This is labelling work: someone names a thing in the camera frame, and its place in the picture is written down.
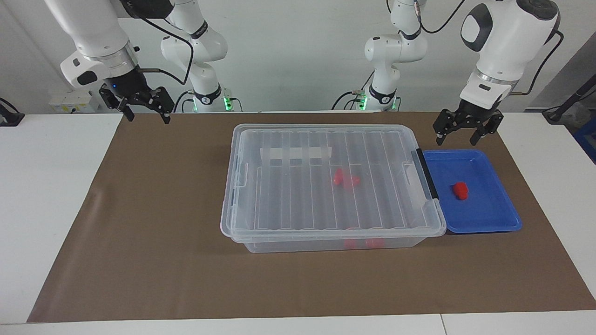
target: green indicator light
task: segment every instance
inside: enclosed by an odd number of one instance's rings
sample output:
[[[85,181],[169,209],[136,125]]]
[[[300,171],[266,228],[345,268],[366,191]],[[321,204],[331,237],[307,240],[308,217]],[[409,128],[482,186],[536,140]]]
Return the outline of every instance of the green indicator light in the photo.
[[[367,102],[368,102],[368,97],[365,95],[365,96],[362,98],[362,100],[361,100],[361,103],[360,103],[360,106],[359,106],[360,110],[365,110],[365,109],[367,109]]]
[[[225,104],[225,110],[232,110],[232,104],[228,97],[223,98],[223,103]]]

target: red block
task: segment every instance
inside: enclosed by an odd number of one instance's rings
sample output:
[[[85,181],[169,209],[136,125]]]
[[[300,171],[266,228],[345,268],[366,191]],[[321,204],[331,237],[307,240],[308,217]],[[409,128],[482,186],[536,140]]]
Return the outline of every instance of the red block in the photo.
[[[457,199],[468,199],[468,185],[465,182],[456,182],[455,185],[453,185],[453,193],[455,193]]]

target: plastic lid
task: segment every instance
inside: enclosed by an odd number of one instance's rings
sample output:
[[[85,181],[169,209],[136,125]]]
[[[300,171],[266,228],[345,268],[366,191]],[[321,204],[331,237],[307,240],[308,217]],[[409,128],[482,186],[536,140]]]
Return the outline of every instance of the plastic lid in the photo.
[[[416,149],[400,125],[237,126],[221,230],[239,243],[443,235]]]

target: cable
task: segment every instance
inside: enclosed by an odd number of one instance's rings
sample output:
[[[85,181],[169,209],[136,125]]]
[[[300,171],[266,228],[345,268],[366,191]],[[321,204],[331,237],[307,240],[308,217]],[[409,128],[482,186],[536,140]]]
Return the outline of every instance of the cable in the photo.
[[[418,16],[418,22],[420,22],[420,27],[422,28],[422,30],[424,30],[425,32],[429,33],[429,34],[436,34],[438,32],[440,32],[441,30],[443,30],[443,28],[445,28],[445,26],[447,26],[447,24],[451,21],[451,19],[453,18],[453,16],[455,16],[455,14],[457,13],[458,10],[460,10],[461,6],[464,4],[465,0],[461,0],[460,4],[457,5],[457,7],[455,7],[455,10],[451,13],[451,15],[449,16],[449,18],[447,19],[447,21],[445,21],[445,23],[440,26],[440,28],[438,28],[437,30],[428,30],[426,29],[426,27],[424,27],[424,25],[422,24],[422,15],[418,15],[418,11],[417,11],[417,16]],[[415,7],[417,6],[418,8],[420,7],[418,0],[414,0],[414,5]]]
[[[340,95],[340,97],[337,98],[336,102],[333,104],[333,107],[331,108],[331,110],[335,110],[335,107],[337,106],[337,104],[339,103],[339,101],[341,99],[343,99],[345,96],[350,95],[350,94],[354,94],[353,91],[347,91],[344,94]]]
[[[184,104],[185,104],[185,103],[187,103],[187,102],[189,102],[189,101],[192,101],[192,102],[194,102],[194,99],[186,99],[186,100],[184,100],[184,101],[182,102],[182,112],[183,112],[183,113],[184,113]]]
[[[17,113],[20,113],[18,111],[18,109],[11,103],[9,103],[6,99],[4,98],[0,98],[0,101],[2,101],[4,104],[6,104],[6,106],[9,106],[10,108],[12,108],[14,111],[16,111]]]
[[[186,72],[186,75],[184,76],[184,80],[178,79],[178,82],[182,82],[182,85],[185,85],[186,82],[188,81],[188,76],[190,75],[190,68],[191,68],[191,66],[193,66],[193,59],[194,59],[194,48],[193,48],[193,45],[190,44],[190,42],[188,42],[186,39],[184,39],[184,38],[182,38],[182,37],[180,37],[180,36],[178,36],[178,35],[176,35],[174,33],[168,32],[166,29],[164,29],[164,28],[156,25],[155,23],[147,20],[146,18],[141,17],[141,20],[145,21],[151,27],[154,27],[155,29],[157,29],[157,30],[159,30],[159,31],[161,31],[163,33],[166,33],[166,34],[170,35],[171,37],[177,38],[180,41],[182,41],[182,42],[184,42],[184,43],[186,43],[188,45],[188,47],[190,48],[190,60],[188,60],[187,72]]]
[[[516,96],[528,95],[532,92],[532,89],[534,88],[534,84],[536,83],[536,80],[538,79],[538,76],[540,75],[540,71],[542,71],[544,64],[547,63],[548,59],[551,58],[552,54],[555,53],[555,51],[563,43],[563,39],[565,39],[565,36],[560,31],[556,30],[555,34],[559,35],[560,39],[557,42],[557,44],[555,45],[555,47],[551,50],[551,52],[549,52],[547,57],[542,61],[542,64],[540,64],[540,67],[538,67],[538,70],[536,71],[536,74],[534,75],[534,79],[532,79],[532,83],[530,84],[530,88],[527,90],[527,92],[512,92],[510,95],[516,95]]]
[[[399,109],[402,107],[402,97],[396,97],[395,99],[396,100],[399,99],[399,105],[398,105],[398,110],[397,110],[397,111],[399,111]]]
[[[238,101],[238,104],[240,105],[240,111],[244,112],[244,109],[242,108],[242,101],[240,101],[240,99],[238,98],[230,98],[230,101]]]
[[[192,91],[184,91],[176,100],[176,104],[174,104],[174,109],[172,110],[172,113],[176,113],[176,109],[178,109],[178,104],[180,103],[180,100],[182,100],[182,98],[187,94],[193,94],[193,92]]]
[[[171,74],[170,72],[168,72],[166,70],[162,70],[162,69],[139,69],[139,72],[141,72],[141,73],[163,73],[164,75],[167,75],[167,76],[171,77],[172,79],[174,79],[175,81],[177,81],[178,83],[180,83],[180,85],[186,84],[185,82],[183,82],[180,79],[178,79],[178,77],[174,76],[173,74]]]
[[[360,101],[360,99],[353,99],[353,100],[350,100],[350,101],[346,102],[346,105],[345,105],[345,106],[343,106],[343,110],[346,110],[346,108],[347,108],[347,105],[348,105],[349,103],[352,103],[352,107],[350,107],[350,109],[349,109],[349,110],[352,110],[352,108],[353,108],[353,106],[354,106],[354,103],[357,103],[358,101]]]
[[[176,29],[178,29],[178,30],[184,31],[184,29],[181,29],[181,28],[178,28],[178,27],[174,26],[174,24],[173,24],[173,23],[171,23],[170,21],[168,21],[166,18],[164,18],[163,20],[164,20],[164,21],[165,21],[167,24],[169,24],[170,26],[172,26],[173,28],[176,28]]]
[[[589,97],[590,97],[592,94],[594,94],[594,93],[596,93],[596,89],[595,89],[595,90],[593,90],[591,93],[584,95],[584,96],[583,96],[581,99],[577,100],[575,103],[578,103],[578,102],[580,102],[580,101],[582,101],[582,100],[585,100],[585,99],[589,98]],[[549,109],[542,110],[542,112],[541,112],[541,113],[544,113],[544,112],[546,112],[546,111],[550,111],[550,110],[553,110],[553,109],[557,109],[557,108],[560,108],[560,107],[562,107],[562,106],[563,106],[563,105],[559,105],[559,106],[551,107],[551,108],[549,108]]]
[[[364,90],[364,88],[366,87],[366,85],[368,84],[368,82],[371,80],[371,78],[373,77],[373,75],[374,75],[374,70],[371,72],[371,75],[370,75],[370,76],[368,76],[368,79],[367,79],[367,81],[365,81],[365,82],[364,82],[364,85],[363,85],[363,86],[360,88],[360,91],[363,91],[363,90]],[[353,108],[354,108],[354,102],[353,102],[353,103],[352,103],[352,105],[350,106],[350,110],[352,110]]]

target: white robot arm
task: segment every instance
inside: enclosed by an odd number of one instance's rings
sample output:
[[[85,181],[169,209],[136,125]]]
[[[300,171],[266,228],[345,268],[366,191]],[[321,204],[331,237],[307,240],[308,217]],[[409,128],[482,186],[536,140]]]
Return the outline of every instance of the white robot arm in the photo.
[[[108,108],[118,109],[132,121],[134,114],[129,105],[145,106],[169,123],[174,103],[163,87],[151,89],[147,85],[135,50],[108,0],[45,0],[45,3],[77,48],[60,64],[73,86],[86,87],[103,80],[100,94]],[[173,4],[170,0],[126,0],[125,9],[139,17],[160,18],[173,10]]]
[[[187,33],[194,48],[189,79],[193,83],[194,102],[199,112],[230,111],[231,93],[222,87],[215,70],[207,62],[224,59],[228,44],[222,35],[213,30],[203,18],[197,0],[174,0],[168,19],[171,24]],[[162,40],[163,56],[186,70],[190,60],[188,45],[167,36]]]
[[[420,1],[420,10],[425,3],[426,0]],[[397,35],[376,36],[365,45],[366,58],[374,65],[374,78],[365,88],[363,109],[391,109],[399,80],[399,69],[395,64],[419,61],[428,49],[426,37],[420,35],[414,0],[395,0],[391,21],[398,29]]]
[[[542,46],[555,34],[563,38],[559,22],[558,7],[550,0],[488,1],[470,11],[461,38],[480,60],[460,94],[459,108],[444,109],[433,125],[439,145],[460,128],[476,128],[472,145],[496,132],[503,119],[497,107]]]

